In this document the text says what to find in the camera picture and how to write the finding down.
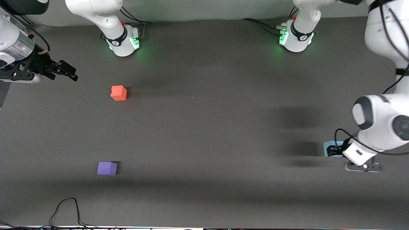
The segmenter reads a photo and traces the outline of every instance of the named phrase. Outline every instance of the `white wall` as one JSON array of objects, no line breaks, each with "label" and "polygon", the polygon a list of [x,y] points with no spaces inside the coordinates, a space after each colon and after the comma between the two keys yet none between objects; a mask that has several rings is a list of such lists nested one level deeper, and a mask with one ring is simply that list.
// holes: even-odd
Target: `white wall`
[{"label": "white wall", "polygon": [[[291,0],[125,0],[124,7],[140,20],[191,21],[206,19],[237,20],[242,18],[276,18],[286,16],[293,7]],[[323,17],[366,16],[368,7],[337,4],[321,7]],[[120,20],[129,22],[118,11]],[[36,24],[53,26],[91,25],[88,20],[73,15],[64,0],[50,0],[43,15],[29,18]]]}]

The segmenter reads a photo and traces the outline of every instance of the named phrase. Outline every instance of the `cable connector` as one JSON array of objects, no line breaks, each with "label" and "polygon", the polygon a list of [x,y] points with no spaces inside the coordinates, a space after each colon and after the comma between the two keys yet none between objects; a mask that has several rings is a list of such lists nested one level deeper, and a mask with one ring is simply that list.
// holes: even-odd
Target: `cable connector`
[{"label": "cable connector", "polygon": [[287,26],[285,26],[285,25],[277,25],[277,26],[276,26],[276,29],[286,31],[286,30],[287,30]]}]

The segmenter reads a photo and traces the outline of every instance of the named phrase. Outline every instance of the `orange cube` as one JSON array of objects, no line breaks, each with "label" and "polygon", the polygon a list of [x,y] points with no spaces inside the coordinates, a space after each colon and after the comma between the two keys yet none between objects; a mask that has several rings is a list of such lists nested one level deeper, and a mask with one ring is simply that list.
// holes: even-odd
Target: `orange cube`
[{"label": "orange cube", "polygon": [[111,97],[115,101],[125,101],[126,100],[126,89],[124,86],[112,86]]}]

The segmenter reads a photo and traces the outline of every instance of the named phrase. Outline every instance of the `purple cube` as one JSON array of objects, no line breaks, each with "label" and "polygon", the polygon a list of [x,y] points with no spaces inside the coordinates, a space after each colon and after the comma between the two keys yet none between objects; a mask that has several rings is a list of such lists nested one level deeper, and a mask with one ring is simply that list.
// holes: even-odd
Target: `purple cube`
[{"label": "purple cube", "polygon": [[114,162],[100,162],[98,164],[97,175],[115,176],[117,174],[117,164]]}]

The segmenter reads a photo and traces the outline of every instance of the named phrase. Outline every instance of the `cube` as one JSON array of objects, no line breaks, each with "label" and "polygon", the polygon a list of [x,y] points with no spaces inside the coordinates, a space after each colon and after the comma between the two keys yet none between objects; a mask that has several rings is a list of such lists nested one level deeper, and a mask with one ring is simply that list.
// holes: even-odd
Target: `cube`
[{"label": "cube", "polygon": [[100,162],[98,164],[97,175],[115,176],[117,174],[117,164],[114,162]]},{"label": "cube", "polygon": [[112,86],[111,87],[111,97],[115,101],[125,101],[127,91],[124,86]]}]

